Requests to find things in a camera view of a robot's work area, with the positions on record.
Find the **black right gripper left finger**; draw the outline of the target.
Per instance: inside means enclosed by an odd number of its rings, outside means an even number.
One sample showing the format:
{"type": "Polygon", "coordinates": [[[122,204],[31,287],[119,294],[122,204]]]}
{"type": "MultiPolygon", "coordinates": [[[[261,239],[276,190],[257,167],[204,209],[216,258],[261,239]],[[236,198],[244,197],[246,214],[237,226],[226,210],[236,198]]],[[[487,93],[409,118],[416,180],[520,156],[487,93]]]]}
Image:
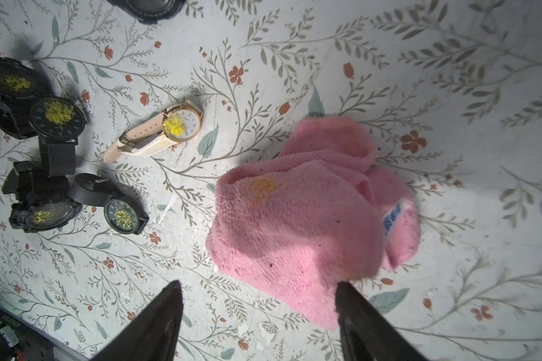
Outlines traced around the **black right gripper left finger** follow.
{"type": "Polygon", "coordinates": [[[173,361],[183,309],[181,283],[172,281],[93,360],[173,361]]]}

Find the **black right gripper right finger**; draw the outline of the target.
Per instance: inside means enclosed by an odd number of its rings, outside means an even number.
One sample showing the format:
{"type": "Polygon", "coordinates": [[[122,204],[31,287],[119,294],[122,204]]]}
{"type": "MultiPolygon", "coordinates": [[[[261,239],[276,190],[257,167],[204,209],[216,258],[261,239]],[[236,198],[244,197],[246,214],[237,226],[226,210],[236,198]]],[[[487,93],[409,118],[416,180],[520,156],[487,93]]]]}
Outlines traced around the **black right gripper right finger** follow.
{"type": "Polygon", "coordinates": [[[350,283],[337,284],[335,303],[345,361],[427,360],[350,283]]]}

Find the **pink cloth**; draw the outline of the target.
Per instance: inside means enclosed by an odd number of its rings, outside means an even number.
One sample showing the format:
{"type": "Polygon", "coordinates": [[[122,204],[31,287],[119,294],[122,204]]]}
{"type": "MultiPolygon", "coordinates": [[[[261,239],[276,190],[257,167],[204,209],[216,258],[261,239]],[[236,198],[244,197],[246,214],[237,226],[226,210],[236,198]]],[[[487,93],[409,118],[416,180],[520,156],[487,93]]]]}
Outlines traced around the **pink cloth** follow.
{"type": "Polygon", "coordinates": [[[397,269],[421,242],[413,192],[376,156],[355,120],[306,118],[277,158],[221,176],[206,239],[218,270],[336,329],[337,284],[397,269]]]}

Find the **black strap wristwatch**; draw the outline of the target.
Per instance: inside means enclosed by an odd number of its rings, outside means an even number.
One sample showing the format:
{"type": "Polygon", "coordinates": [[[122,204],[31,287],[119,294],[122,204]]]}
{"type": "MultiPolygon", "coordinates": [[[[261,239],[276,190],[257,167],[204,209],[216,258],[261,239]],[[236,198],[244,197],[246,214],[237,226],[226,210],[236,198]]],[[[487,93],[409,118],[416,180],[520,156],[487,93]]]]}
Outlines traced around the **black strap wristwatch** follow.
{"type": "Polygon", "coordinates": [[[186,4],[185,0],[108,0],[108,3],[145,25],[176,16],[186,4]]]}

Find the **green dial watch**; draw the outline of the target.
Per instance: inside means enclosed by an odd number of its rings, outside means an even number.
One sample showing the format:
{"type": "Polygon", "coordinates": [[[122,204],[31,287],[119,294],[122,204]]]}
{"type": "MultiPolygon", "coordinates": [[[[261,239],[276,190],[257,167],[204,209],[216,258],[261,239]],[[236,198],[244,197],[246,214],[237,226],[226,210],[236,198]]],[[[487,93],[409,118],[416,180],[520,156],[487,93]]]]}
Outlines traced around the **green dial watch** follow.
{"type": "Polygon", "coordinates": [[[77,174],[69,197],[82,205],[103,208],[108,225],[120,234],[139,235],[149,221],[142,208],[124,195],[119,186],[95,174],[77,174]]]}

